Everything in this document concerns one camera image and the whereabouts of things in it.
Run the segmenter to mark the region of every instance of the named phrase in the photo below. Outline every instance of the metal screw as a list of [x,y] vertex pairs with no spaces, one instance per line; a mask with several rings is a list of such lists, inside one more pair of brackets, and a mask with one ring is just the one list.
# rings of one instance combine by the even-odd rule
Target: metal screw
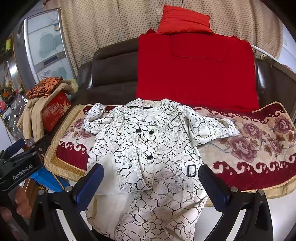
[[264,194],[265,194],[265,192],[264,192],[263,189],[259,189],[258,192],[259,192],[261,195],[264,195]]
[[72,186],[66,186],[64,190],[66,192],[70,192],[72,190],[72,188],[73,188]]
[[38,195],[39,196],[42,196],[44,193],[45,193],[45,191],[43,189],[41,189],[41,190],[38,191]]
[[238,191],[237,187],[235,187],[235,186],[232,186],[232,187],[230,188],[230,190],[231,190],[232,192],[237,192],[237,191]]

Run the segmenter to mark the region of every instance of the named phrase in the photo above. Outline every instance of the clear plastic wrap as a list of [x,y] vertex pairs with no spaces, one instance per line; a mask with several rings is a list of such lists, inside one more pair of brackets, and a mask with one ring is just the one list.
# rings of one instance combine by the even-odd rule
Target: clear plastic wrap
[[[16,95],[11,104],[2,113],[4,124],[15,141],[23,138],[22,131],[16,125],[27,103],[27,98],[22,95]],[[34,143],[33,138],[30,140],[25,139],[25,142],[28,146]]]

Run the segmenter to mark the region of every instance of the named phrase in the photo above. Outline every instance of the curtain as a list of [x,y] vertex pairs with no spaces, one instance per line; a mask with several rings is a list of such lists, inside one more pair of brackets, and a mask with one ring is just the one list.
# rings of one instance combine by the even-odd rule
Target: curtain
[[235,35],[275,58],[280,55],[282,23],[260,0],[51,0],[45,8],[61,8],[66,46],[77,75],[99,48],[138,37],[149,28],[157,30],[165,4],[210,15],[215,33]]

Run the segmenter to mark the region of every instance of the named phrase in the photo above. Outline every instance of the orange flower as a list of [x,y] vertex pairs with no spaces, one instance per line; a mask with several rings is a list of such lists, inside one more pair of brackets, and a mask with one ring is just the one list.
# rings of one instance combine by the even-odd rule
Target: orange flower
[[7,98],[7,97],[9,97],[9,92],[4,92],[3,93],[3,98]]

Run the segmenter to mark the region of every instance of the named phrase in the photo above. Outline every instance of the coat sleeve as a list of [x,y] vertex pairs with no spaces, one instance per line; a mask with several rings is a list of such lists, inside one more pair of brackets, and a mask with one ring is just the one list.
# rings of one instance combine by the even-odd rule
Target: coat sleeve
[[188,133],[194,146],[217,138],[240,135],[231,120],[202,116],[190,107],[184,108],[184,119],[188,119]]
[[96,103],[86,114],[84,119],[83,128],[85,131],[98,134],[106,124],[110,124],[114,120],[113,111],[107,116],[100,118],[105,112],[105,106]]

